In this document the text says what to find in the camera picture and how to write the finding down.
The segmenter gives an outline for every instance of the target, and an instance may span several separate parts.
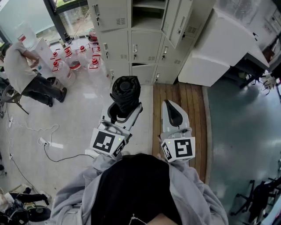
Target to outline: white box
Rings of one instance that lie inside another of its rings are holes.
[[[229,68],[229,65],[199,55],[193,50],[185,62],[178,79],[183,83],[191,83],[210,87]]]
[[[169,138],[161,144],[168,163],[187,161],[195,157],[195,138]]]
[[[213,10],[195,49],[199,54],[235,66],[255,43],[254,36],[245,27]]]

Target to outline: red cap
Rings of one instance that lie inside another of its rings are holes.
[[[93,63],[94,65],[98,64],[97,59],[96,59],[96,58],[93,58],[93,59],[92,59],[92,63]]]

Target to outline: person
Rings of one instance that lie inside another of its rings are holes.
[[[52,86],[52,83],[41,76],[36,75],[32,68],[38,65],[39,58],[28,51],[22,42],[13,45],[5,43],[1,49],[0,59],[4,62],[4,70],[10,85],[20,94],[31,97],[49,107],[53,106],[53,98],[63,102],[67,89],[63,91]],[[33,60],[31,66],[27,58]]]
[[[48,224],[228,225],[226,212],[188,162],[99,155],[56,194]]]
[[[28,185],[25,186],[25,191],[23,193],[13,193],[8,192],[4,194],[4,192],[0,191],[0,212],[5,213],[6,210],[12,207],[15,199],[21,201],[21,203],[33,203],[38,201],[45,201],[47,205],[49,205],[48,200],[51,199],[51,196],[47,193],[41,191],[40,194],[31,195],[32,187]]]

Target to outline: gray floor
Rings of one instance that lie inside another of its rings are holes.
[[[213,136],[210,187],[227,213],[242,202],[237,193],[249,192],[249,181],[259,184],[276,177],[281,151],[281,103],[276,89],[267,96],[262,85],[243,90],[228,80],[208,89]],[[229,217],[241,224],[246,214]]]

